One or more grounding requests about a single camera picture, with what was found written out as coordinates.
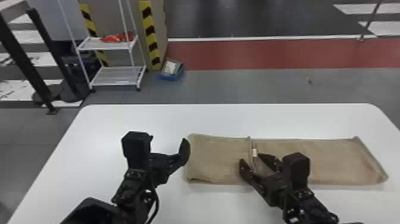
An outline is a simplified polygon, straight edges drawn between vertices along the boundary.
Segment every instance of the red floor stripe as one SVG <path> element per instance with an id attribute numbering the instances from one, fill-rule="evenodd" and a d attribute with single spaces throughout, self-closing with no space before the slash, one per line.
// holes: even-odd
<path id="1" fill-rule="evenodd" d="M 188 70 L 400 67 L 400 38 L 170 42 Z"/>

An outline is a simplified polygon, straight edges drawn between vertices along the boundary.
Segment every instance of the shelf rack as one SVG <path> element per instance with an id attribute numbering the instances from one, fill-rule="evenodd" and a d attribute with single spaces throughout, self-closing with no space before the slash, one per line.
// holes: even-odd
<path id="1" fill-rule="evenodd" d="M 87 38 L 79 46 L 77 46 L 76 41 L 74 40 L 72 29 L 70 27 L 67 16 L 63 9 L 61 0 L 58 0 L 58 4 L 60 5 L 62 17 L 64 18 L 65 24 L 67 26 L 67 30 L 71 36 L 71 40 L 75 47 L 75 51 L 78 56 L 79 63 L 82 67 L 83 74 L 85 76 L 85 79 L 86 79 L 89 87 L 92 89 L 93 86 L 134 85 L 134 86 L 136 86 L 136 89 L 139 91 L 140 83 L 141 83 L 143 75 L 145 74 L 145 71 L 146 71 L 146 65 L 135 66 L 135 62 L 133 61 L 132 52 L 133 52 L 133 47 L 136 44 L 139 45 L 139 50 L 140 50 L 140 54 L 142 56 L 143 63 L 145 63 L 145 58 L 143 56 L 142 46 L 140 45 L 140 43 L 138 43 L 139 42 L 138 30 L 136 28 L 136 23 L 133 18 L 132 8 L 130 6 L 129 0 L 126 0 L 126 5 L 128 8 L 129 17 L 130 17 L 132 25 L 133 25 L 133 30 L 136 34 L 136 36 L 134 36 L 132 41 L 106 43 L 106 42 L 101 41 L 100 38 L 91 37 L 89 32 L 87 31 L 86 32 Z M 126 21 L 125 21 L 125 15 L 124 15 L 124 10 L 123 10 L 121 0 L 118 0 L 118 6 L 120 9 L 121 20 L 122 20 L 122 24 L 123 24 L 125 35 L 126 35 L 126 40 L 129 40 L 128 28 L 127 28 Z M 97 71 L 97 74 L 94 76 L 94 78 L 92 80 L 89 80 L 89 76 L 88 76 L 88 73 L 83 64 L 80 53 L 83 51 L 115 51 L 115 50 L 127 50 L 129 52 L 131 66 L 105 67 L 104 64 L 102 63 L 102 61 L 99 60 L 101 63 L 101 68 Z"/>

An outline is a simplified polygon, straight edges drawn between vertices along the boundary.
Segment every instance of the hazard stripe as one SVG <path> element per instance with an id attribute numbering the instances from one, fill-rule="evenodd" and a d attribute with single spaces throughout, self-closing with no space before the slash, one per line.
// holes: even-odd
<path id="1" fill-rule="evenodd" d="M 87 4 L 80 4 L 79 5 L 80 11 L 82 13 L 83 18 L 85 18 L 85 23 L 87 30 L 89 31 L 89 34 L 91 37 L 97 38 L 97 31 L 96 31 L 96 26 L 95 22 L 92 20 L 92 17 L 90 16 L 90 9 Z M 108 60 L 107 57 L 105 56 L 104 51 L 96 51 L 96 56 L 105 67 L 108 67 Z"/>
<path id="2" fill-rule="evenodd" d="M 149 50 L 149 60 L 151 61 L 152 68 L 159 70 L 161 68 L 161 59 L 157 36 L 155 34 L 154 19 L 151 13 L 151 4 L 149 1 L 139 1 L 139 8 L 142 13 L 143 29 L 145 31 L 147 49 Z"/>

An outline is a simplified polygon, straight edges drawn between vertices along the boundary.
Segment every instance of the metal pole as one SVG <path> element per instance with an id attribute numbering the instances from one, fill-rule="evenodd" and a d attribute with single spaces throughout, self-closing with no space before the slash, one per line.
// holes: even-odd
<path id="1" fill-rule="evenodd" d="M 126 44 L 128 45 L 128 52 L 129 52 L 130 63 L 131 63 L 131 65 L 132 65 L 132 71 L 135 72 L 135 62 L 133 61 L 132 49 L 130 48 L 130 41 L 129 41 L 129 35 L 128 35 L 128 28 L 127 28 L 127 26 L 126 26 L 125 13 L 124 13 L 124 8 L 122 7 L 122 2 L 121 2 L 121 0 L 118 0 L 118 4 L 119 4 L 119 6 L 120 6 L 120 13 L 121 13 L 121 18 L 122 18 L 122 24 L 123 24 L 123 26 L 124 26 L 125 37 L 126 37 Z"/>
<path id="2" fill-rule="evenodd" d="M 3 16 L 0 15 L 0 41 L 4 48 L 8 51 L 10 56 L 13 58 L 15 63 L 18 65 L 22 73 L 25 75 L 26 79 L 33 86 L 37 94 L 42 99 L 43 103 L 49 109 L 49 114 L 54 114 L 57 112 L 55 107 L 51 104 L 51 91 L 46 86 L 42 77 L 39 75 L 36 68 L 30 62 L 28 56 L 26 55 L 24 49 L 18 43 L 17 39 L 11 32 L 10 28 L 7 26 Z"/>
<path id="3" fill-rule="evenodd" d="M 70 72 L 65 67 L 63 59 L 60 56 L 60 52 L 58 48 L 55 46 L 54 42 L 52 41 L 49 33 L 47 32 L 45 26 L 40 19 L 40 15 L 35 8 L 29 8 L 26 10 L 26 13 L 29 15 L 30 19 L 32 20 L 33 24 L 35 24 L 37 30 L 39 31 L 41 37 L 46 43 L 47 48 L 49 49 L 51 55 L 53 56 L 55 62 L 57 63 L 58 67 L 61 70 L 62 75 L 64 76 L 64 80 L 67 82 L 68 87 L 71 89 L 72 93 L 76 96 L 77 99 L 82 99 L 81 93 L 78 91 L 77 86 L 75 85 L 74 81 L 71 78 Z"/>
<path id="4" fill-rule="evenodd" d="M 370 19 L 368 20 L 367 24 L 365 25 L 365 29 L 363 33 L 361 34 L 360 38 L 358 38 L 359 41 L 364 41 L 364 36 L 368 33 L 368 29 L 370 28 L 370 25 L 372 21 L 375 18 L 376 12 L 378 12 L 379 6 L 382 4 L 383 0 L 378 0 L 377 4 L 375 5 L 374 10 L 371 13 Z"/>

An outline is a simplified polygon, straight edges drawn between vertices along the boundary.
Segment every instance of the folded towel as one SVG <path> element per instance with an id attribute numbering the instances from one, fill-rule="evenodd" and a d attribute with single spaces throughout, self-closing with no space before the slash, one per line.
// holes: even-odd
<path id="1" fill-rule="evenodd" d="M 374 185 L 388 179 L 379 162 L 358 137 L 352 139 L 251 139 L 189 135 L 191 155 L 186 166 L 190 180 L 243 184 L 241 158 L 257 172 L 252 149 L 283 156 L 300 152 L 311 160 L 309 182 L 321 185 Z"/>

